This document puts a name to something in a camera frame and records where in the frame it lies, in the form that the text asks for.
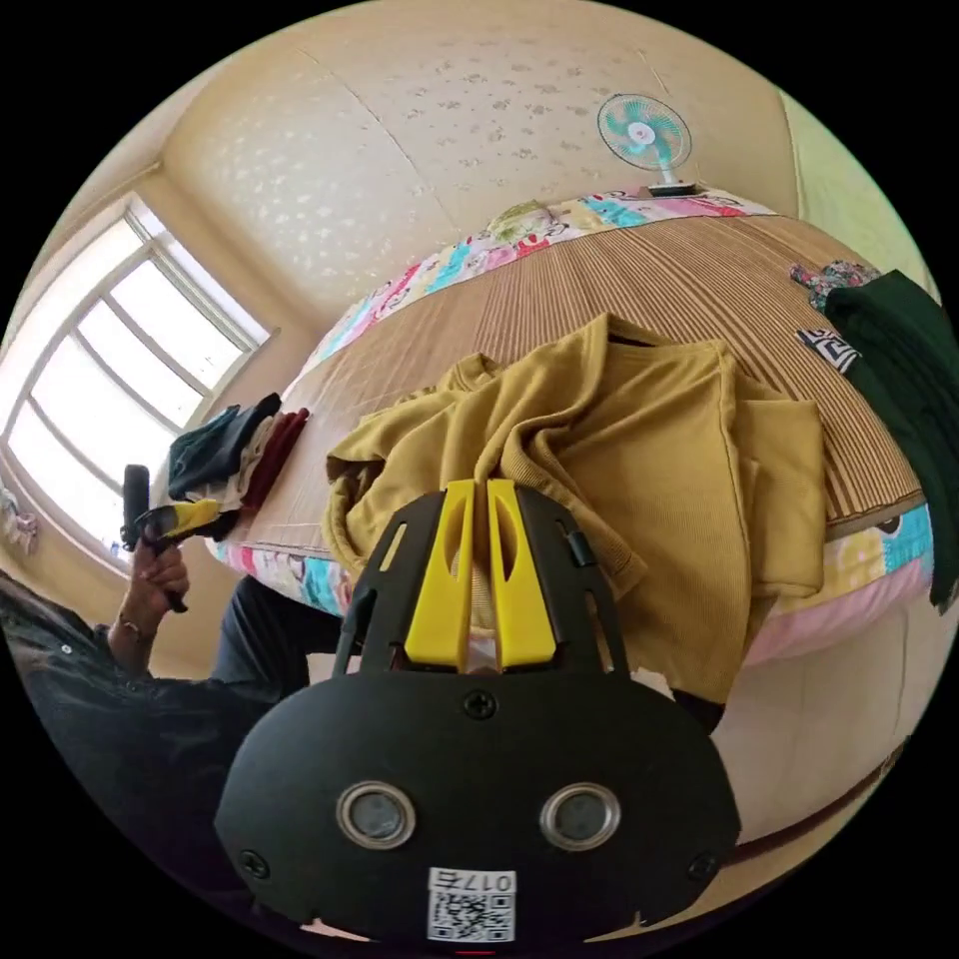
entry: wall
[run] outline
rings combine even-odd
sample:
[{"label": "wall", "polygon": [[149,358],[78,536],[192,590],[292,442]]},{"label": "wall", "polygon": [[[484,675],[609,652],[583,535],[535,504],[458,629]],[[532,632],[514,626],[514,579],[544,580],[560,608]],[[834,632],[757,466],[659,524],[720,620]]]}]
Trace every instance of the wall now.
[{"label": "wall", "polygon": [[816,118],[782,94],[795,155],[799,216],[886,273],[939,293],[919,248],[876,182]]},{"label": "wall", "polygon": [[386,0],[238,53],[164,150],[169,177],[318,333],[512,204],[659,179],[603,144],[613,93],[675,108],[678,174],[796,212],[777,91],[706,44],[582,0]]},{"label": "wall", "polygon": [[[162,171],[149,175],[136,187],[181,243],[244,309],[276,330],[220,397],[218,406],[248,405],[266,393],[281,391],[316,345],[315,335],[283,297],[260,278],[256,267],[232,249],[229,240],[205,221]],[[24,492],[2,462],[0,476],[21,503],[26,502]],[[209,670],[220,617],[239,577],[214,560],[198,539],[184,543],[183,553],[193,583],[187,600],[190,609],[183,615],[166,618],[158,637],[154,665],[158,674],[190,678]],[[76,609],[91,622],[112,621],[123,597],[125,580],[121,575],[79,549],[48,518],[44,519],[33,555],[5,550],[3,561],[12,575],[26,578],[38,591]]]}]

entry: ceiling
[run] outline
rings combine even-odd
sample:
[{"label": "ceiling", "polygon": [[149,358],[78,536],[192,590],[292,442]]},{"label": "ceiling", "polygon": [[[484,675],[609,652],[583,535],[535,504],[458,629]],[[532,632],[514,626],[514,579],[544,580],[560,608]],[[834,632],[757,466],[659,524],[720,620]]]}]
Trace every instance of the ceiling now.
[{"label": "ceiling", "polygon": [[689,126],[678,171],[796,213],[778,91],[712,47],[584,0],[379,0],[236,54],[166,174],[314,327],[514,203],[654,180],[602,143],[612,93]]}]

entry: black sleeve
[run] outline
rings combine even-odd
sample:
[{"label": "black sleeve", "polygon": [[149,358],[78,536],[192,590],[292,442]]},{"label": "black sleeve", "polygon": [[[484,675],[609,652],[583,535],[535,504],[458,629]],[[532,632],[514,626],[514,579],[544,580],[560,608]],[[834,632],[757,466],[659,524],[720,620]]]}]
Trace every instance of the black sleeve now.
[{"label": "black sleeve", "polygon": [[3,570],[0,577],[14,587],[0,590],[0,626],[8,640],[50,652],[67,645],[82,650],[84,658],[104,664],[114,662],[107,641],[108,626],[91,628],[73,609],[40,595]]}]

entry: red cloth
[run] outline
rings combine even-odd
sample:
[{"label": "red cloth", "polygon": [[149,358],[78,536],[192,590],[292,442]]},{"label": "red cloth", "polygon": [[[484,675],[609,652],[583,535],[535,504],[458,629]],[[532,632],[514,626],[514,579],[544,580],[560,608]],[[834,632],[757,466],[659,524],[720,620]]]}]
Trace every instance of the red cloth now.
[{"label": "red cloth", "polygon": [[250,477],[247,493],[241,500],[244,510],[255,512],[263,505],[303,432],[309,415],[310,411],[306,409],[285,413],[276,424],[263,449],[263,456]]}]

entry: wrist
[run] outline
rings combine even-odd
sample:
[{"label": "wrist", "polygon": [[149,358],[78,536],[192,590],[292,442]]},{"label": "wrist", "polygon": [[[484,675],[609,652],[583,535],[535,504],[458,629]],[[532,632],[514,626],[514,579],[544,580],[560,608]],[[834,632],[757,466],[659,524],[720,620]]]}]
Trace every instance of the wrist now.
[{"label": "wrist", "polygon": [[163,616],[137,601],[137,597],[127,593],[120,604],[117,621],[121,625],[132,627],[141,640],[151,641],[160,628]]}]

